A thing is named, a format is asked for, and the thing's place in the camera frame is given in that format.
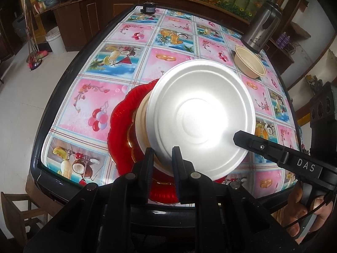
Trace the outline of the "person right hand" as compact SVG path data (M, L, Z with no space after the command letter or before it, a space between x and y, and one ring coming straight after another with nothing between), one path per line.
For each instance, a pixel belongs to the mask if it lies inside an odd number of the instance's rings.
M287 205L285 207L282 207L280 210L276 211L272 214L273 218L277 220L277 222L282 225L282 227L288 226L289 224L296 221L298 218L301 218L302 216L306 215L308 213L308 209L300 203L300 200L302 199L303 190L301 183L299 181L296 182L296 185L294 186L293 191L289 194L289 197L287 199ZM317 197L310 205L310 211L314 208L318 207L320 204L323 203L324 196ZM330 202L328 205L323 205L318 209L314 214L317 216L314 224L310 228L309 233L315 232L319 230L327 220L327 218L330 216L332 209L334 207L334 204ZM300 226L298 223L292 225L287 229L287 232L292 236L293 238L297 236L298 232L300 230ZM295 239L295 241L300 244L302 242L302 238Z

